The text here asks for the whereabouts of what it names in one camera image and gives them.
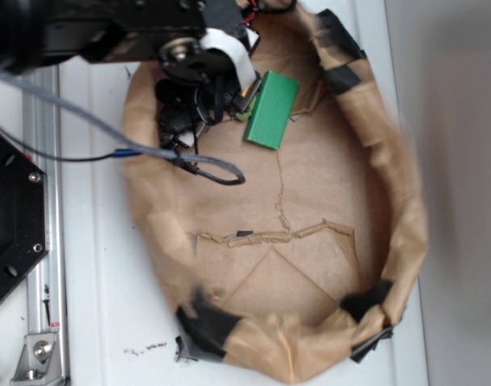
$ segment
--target metal bracket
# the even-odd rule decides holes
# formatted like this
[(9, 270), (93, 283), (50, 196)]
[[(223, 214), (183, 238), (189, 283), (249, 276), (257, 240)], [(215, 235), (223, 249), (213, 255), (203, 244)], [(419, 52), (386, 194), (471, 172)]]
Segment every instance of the metal bracket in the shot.
[(27, 335), (11, 386), (54, 386), (64, 382), (56, 332)]
[[(55, 94), (60, 93), (57, 67), (41, 68), (25, 77), (40, 88)], [(23, 112), (26, 117), (23, 140), (29, 146), (40, 149), (44, 153), (60, 156), (59, 109), (35, 96), (24, 95)], [(57, 161), (36, 154), (29, 155), (32, 156), (36, 166), (47, 172), (45, 221), (49, 253), (27, 276), (28, 334), (56, 333), (54, 352), (60, 358), (61, 375), (63, 379), (67, 379), (69, 374), (68, 324), (61, 231), (63, 223), (61, 165)]]

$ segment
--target bolt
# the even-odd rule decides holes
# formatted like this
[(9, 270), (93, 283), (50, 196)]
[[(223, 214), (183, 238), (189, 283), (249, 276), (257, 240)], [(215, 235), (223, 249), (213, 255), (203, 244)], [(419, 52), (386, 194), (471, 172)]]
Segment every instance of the bolt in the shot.
[(46, 360), (52, 354), (52, 346), (45, 341), (37, 342), (35, 345), (35, 355), (36, 358), (41, 360)]
[(178, 61), (182, 62), (187, 59), (188, 50), (185, 46), (179, 45), (171, 49), (171, 55)]
[(39, 173), (31, 173), (29, 175), (29, 181), (32, 183), (41, 183), (42, 182), (42, 176)]
[(38, 370), (32, 368), (26, 371), (26, 380), (35, 380), (36, 378), (38, 378)]
[(179, 0), (179, 6), (184, 10), (190, 9), (190, 2), (188, 0)]

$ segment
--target gray cable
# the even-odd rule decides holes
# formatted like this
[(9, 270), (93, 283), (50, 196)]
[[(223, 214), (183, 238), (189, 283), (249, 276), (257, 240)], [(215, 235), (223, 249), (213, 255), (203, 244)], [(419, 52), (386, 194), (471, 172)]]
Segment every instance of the gray cable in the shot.
[(168, 160), (180, 160), (183, 162), (202, 162), (208, 163), (211, 165), (215, 165), (220, 167), (223, 170), (229, 171), (237, 176), (237, 184), (244, 183), (246, 178), (243, 173), (232, 163), (221, 161), (220, 159), (206, 157), (203, 155), (195, 155), (195, 154), (178, 154), (172, 150), (165, 149), (155, 149), (152, 147), (140, 145), (139, 143), (130, 140), (124, 134), (114, 129), (112, 126), (103, 122), (101, 119), (95, 117), (91, 113), (82, 109), (81, 107), (74, 105), (72, 102), (66, 101), (61, 97), (52, 94), (34, 84), (26, 82), (25, 80), (19, 79), (17, 76), (10, 74), (9, 72), (3, 71), (0, 69), (0, 81), (10, 84), (16, 88), (22, 89), (24, 92), (28, 92), (37, 96), (44, 101), (51, 102), (54, 105), (58, 105), (62, 109), (68, 110), (69, 112), (76, 114), (78, 117), (83, 118), (87, 122), (96, 126), (98, 129), (108, 134), (110, 137), (115, 138), (116, 140), (126, 144), (130, 149), (137, 151), (141, 154), (147, 154), (153, 157), (165, 158)]
[(27, 143), (24, 141), (20, 141), (18, 138), (16, 138), (14, 135), (10, 134), (8, 130), (2, 127), (0, 124), (0, 135), (5, 137), (6, 139), (9, 139), (10, 141), (16, 143), (17, 145), (21, 146), (23, 148), (23, 151), (28, 151), (33, 154), (37, 154), (40, 157), (44, 157), (45, 159), (51, 159), (52, 161), (58, 161), (58, 162), (96, 162), (96, 161), (102, 161), (103, 159), (108, 159), (112, 158), (115, 153), (110, 153), (110, 154), (105, 154), (105, 155), (99, 155), (97, 157), (89, 157), (89, 158), (66, 158), (66, 157), (56, 157), (55, 155), (45, 153), (43, 151), (37, 150), (34, 147), (29, 146)]

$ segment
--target red wire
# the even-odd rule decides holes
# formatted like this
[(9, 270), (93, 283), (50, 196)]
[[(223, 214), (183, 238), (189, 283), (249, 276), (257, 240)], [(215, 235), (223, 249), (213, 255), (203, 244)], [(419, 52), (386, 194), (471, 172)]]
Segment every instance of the red wire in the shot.
[(249, 24), (254, 20), (254, 18), (256, 18), (256, 12), (252, 11), (251, 14), (244, 19), (244, 23)]
[[(249, 0), (249, 2), (253, 5), (254, 8), (258, 8), (258, 2), (256, 0)], [(251, 14), (244, 19), (245, 24), (251, 23), (254, 18), (256, 18), (256, 11), (251, 11)]]

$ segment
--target black cable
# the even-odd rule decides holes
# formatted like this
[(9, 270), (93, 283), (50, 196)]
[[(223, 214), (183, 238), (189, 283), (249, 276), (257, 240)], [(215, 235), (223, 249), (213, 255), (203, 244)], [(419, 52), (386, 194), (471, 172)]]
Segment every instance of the black cable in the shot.
[(236, 184), (241, 184), (246, 181), (246, 177), (244, 174), (238, 169), (236, 166), (229, 162), (222, 161), (220, 159), (206, 157), (202, 155), (194, 155), (194, 154), (180, 154), (178, 155), (175, 151), (165, 150), (165, 149), (155, 149), (149, 146), (141, 145), (135, 141), (129, 139), (126, 135), (116, 130), (112, 126), (103, 122), (101, 119), (95, 117), (91, 113), (82, 109), (81, 107), (74, 105), (72, 102), (66, 101), (62, 99), (60, 96), (57, 96), (51, 92), (43, 90), (42, 88), (26, 82), (25, 80), (19, 79), (17, 76), (10, 74), (9, 72), (3, 71), (0, 69), (0, 81), (11, 84), (17, 88), (22, 89), (24, 92), (28, 92), (37, 96), (44, 101), (48, 101), (54, 105), (58, 105), (59, 107), (68, 110), (69, 112), (76, 114), (78, 117), (84, 119), (85, 121), (95, 125), (100, 131), (106, 133), (110, 137), (116, 139), (117, 141), (123, 143), (128, 146), (130, 149), (140, 153), (150, 155), (152, 157), (164, 158), (167, 160), (180, 159), (185, 162), (203, 162), (208, 163), (210, 165), (214, 165), (220, 167), (223, 170), (227, 170), (230, 173), (233, 173), (237, 179), (235, 180)]
[(194, 90), (194, 105), (196, 106), (196, 111), (199, 114), (200, 119), (208, 126), (214, 126), (222, 121), (224, 116), (224, 88), (225, 88), (225, 78), (223, 75), (217, 76), (215, 78), (215, 95), (214, 95), (214, 118), (210, 117), (208, 110), (204, 107), (201, 87), (197, 87)]
[(208, 110), (204, 107), (201, 98), (201, 87), (196, 87), (194, 90), (194, 105), (196, 106), (196, 111), (199, 114), (200, 119), (208, 126), (214, 126), (216, 124), (215, 120), (210, 117)]
[(263, 14), (285, 14), (295, 9), (297, 0), (291, 0), (291, 4), (287, 8), (269, 8), (268, 6), (261, 5), (258, 7), (258, 12)]
[(224, 117), (224, 75), (215, 79), (215, 122), (220, 123)]
[(91, 158), (64, 158), (64, 157), (56, 157), (55, 155), (47, 154), (44, 153), (43, 151), (34, 149), (30, 147), (27, 143), (20, 141), (18, 138), (15, 136), (11, 135), (6, 129), (4, 129), (1, 124), (0, 124), (0, 134), (3, 137), (9, 138), (11, 141), (16, 143), (17, 145), (20, 145), (24, 151), (28, 150), (32, 152), (33, 154), (37, 154), (40, 157), (44, 157), (46, 159), (51, 159), (52, 161), (58, 161), (58, 162), (96, 162), (96, 161), (102, 161), (104, 159), (112, 158), (113, 153), (111, 154), (105, 154), (101, 155), (99, 157), (91, 157)]
[(198, 167), (195, 170), (196, 175), (200, 175), (201, 177), (205, 177), (210, 181), (215, 183), (219, 183), (220, 185), (224, 185), (226, 187), (232, 187), (234, 185), (240, 185), (236, 180), (228, 180), (228, 179), (219, 179), (217, 176), (208, 173), (207, 171), (201, 170)]
[(196, 151), (196, 155), (199, 155), (199, 138), (197, 136), (197, 127), (193, 126), (194, 133), (194, 150)]

